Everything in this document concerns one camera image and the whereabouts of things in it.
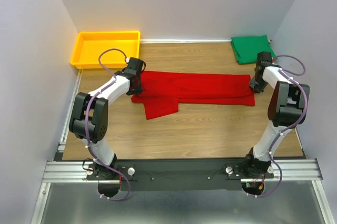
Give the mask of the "red t shirt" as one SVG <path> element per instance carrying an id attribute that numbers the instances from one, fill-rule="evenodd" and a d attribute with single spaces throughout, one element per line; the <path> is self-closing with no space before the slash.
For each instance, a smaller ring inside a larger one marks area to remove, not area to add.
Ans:
<path id="1" fill-rule="evenodd" d="M 180 103 L 255 105 L 249 75 L 145 71 L 141 76 L 143 92 L 131 101 L 143 104 L 147 120 L 178 112 Z"/>

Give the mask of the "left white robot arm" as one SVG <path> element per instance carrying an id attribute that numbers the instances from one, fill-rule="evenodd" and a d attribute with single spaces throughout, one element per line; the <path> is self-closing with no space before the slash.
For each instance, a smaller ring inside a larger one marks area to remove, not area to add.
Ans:
<path id="1" fill-rule="evenodd" d="M 108 130 L 109 106 L 122 95 L 134 95 L 143 92 L 141 74 L 146 63 L 138 58 L 127 60 L 126 67 L 115 73 L 108 82 L 89 93 L 78 93 L 69 122 L 69 131 L 81 139 L 99 168 L 99 174 L 112 179 L 117 170 L 117 156 L 106 140 Z"/>

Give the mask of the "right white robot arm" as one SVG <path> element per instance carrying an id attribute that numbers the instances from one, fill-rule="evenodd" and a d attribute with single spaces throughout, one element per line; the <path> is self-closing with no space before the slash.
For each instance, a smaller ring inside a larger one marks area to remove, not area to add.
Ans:
<path id="1" fill-rule="evenodd" d="M 248 178 L 268 171 L 274 153 L 284 137 L 305 120 L 310 87 L 300 84 L 289 74 L 295 75 L 274 63 L 270 52 L 257 54 L 255 75 L 249 87 L 255 94 L 259 94 L 269 85 L 273 88 L 273 94 L 267 110 L 267 128 L 242 164 L 241 170 Z"/>

